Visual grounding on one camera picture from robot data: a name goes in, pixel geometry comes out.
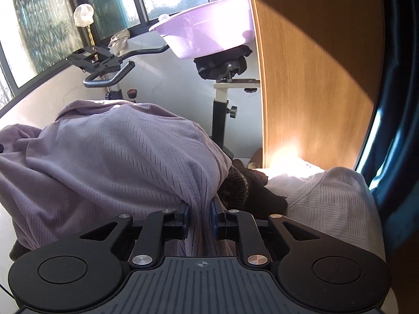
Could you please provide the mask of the blue curtain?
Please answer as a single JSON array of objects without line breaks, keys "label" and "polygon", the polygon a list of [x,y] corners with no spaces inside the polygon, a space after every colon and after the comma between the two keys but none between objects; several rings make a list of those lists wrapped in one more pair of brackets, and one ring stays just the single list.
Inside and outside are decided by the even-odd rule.
[{"label": "blue curtain", "polygon": [[382,0],[381,86],[358,165],[373,194],[386,254],[418,233],[418,0]]}]

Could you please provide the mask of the black knit hat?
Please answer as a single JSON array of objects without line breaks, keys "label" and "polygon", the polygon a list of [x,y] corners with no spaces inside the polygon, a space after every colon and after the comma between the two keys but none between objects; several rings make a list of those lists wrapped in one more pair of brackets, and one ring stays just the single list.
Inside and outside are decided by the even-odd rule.
[{"label": "black knit hat", "polygon": [[267,220],[273,214],[285,215],[286,199],[267,189],[267,183],[263,172],[234,162],[217,194],[227,210],[245,211],[258,220]]}]

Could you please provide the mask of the white globe lamp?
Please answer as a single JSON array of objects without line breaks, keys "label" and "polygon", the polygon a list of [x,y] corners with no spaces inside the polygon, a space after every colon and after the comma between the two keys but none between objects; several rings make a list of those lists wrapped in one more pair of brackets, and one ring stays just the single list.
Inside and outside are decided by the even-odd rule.
[{"label": "white globe lamp", "polygon": [[91,46],[95,45],[91,30],[91,25],[94,23],[94,14],[95,10],[90,4],[80,4],[73,12],[75,26],[86,29]]}]

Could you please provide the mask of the purple plastic basin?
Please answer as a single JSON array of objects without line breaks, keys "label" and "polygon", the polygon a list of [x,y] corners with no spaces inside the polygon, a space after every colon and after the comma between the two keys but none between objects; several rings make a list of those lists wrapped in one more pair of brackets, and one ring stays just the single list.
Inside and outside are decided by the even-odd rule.
[{"label": "purple plastic basin", "polygon": [[213,55],[255,38],[249,0],[217,0],[159,20],[156,31],[180,59]]}]

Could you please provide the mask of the black exercise bike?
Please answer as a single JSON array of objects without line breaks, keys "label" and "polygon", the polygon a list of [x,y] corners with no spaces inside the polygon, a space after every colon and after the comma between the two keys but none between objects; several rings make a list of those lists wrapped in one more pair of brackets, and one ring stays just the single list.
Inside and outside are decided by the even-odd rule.
[{"label": "black exercise bike", "polygon": [[239,46],[195,60],[168,46],[117,56],[88,46],[68,57],[87,72],[87,88],[107,99],[153,102],[198,122],[230,156],[249,158],[262,145],[261,92],[251,49]]}]

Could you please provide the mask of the lavender ribbed pajama garment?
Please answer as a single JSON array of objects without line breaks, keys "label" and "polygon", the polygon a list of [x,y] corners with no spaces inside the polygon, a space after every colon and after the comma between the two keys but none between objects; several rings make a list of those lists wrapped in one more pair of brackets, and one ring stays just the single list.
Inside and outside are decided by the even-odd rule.
[{"label": "lavender ribbed pajama garment", "polygon": [[83,101],[45,128],[1,131],[1,205],[35,250],[123,213],[134,220],[190,206],[180,256],[230,255],[210,228],[210,203],[231,160],[195,122],[155,104]]}]

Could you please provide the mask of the white textured blanket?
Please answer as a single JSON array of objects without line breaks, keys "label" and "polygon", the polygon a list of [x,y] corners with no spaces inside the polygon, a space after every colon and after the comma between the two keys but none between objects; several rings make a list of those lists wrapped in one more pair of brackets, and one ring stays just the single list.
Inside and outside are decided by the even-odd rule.
[{"label": "white textured blanket", "polygon": [[386,259],[381,220],[361,174],[300,158],[259,171],[266,188],[287,201],[289,218]]}]

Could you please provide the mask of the wooden wardrobe panel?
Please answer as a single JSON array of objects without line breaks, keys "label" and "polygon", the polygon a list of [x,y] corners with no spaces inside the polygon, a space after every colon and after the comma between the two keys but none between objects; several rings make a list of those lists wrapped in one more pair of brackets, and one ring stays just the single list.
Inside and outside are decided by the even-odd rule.
[{"label": "wooden wardrobe panel", "polygon": [[383,61],[382,0],[251,0],[263,102],[263,164],[299,157],[353,168]]}]

